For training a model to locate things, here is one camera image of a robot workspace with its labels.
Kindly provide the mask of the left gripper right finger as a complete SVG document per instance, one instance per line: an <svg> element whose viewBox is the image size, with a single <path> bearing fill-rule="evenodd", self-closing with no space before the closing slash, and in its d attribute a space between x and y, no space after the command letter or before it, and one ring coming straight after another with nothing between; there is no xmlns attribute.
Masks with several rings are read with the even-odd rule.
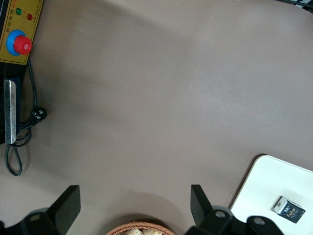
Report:
<svg viewBox="0 0 313 235"><path fill-rule="evenodd" d="M283 232L269 218L250 216L246 222L238 220L230 209L212 206L200 185L190 189L190 210L195 225L187 235L282 235Z"/></svg>

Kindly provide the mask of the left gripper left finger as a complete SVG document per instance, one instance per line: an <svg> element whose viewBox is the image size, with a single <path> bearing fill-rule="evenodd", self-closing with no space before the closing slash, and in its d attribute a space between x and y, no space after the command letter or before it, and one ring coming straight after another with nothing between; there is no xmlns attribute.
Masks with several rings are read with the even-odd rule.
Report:
<svg viewBox="0 0 313 235"><path fill-rule="evenodd" d="M80 187L69 186L45 211L27 215L17 224L5 227L0 223L2 235L65 235L81 210Z"/></svg>

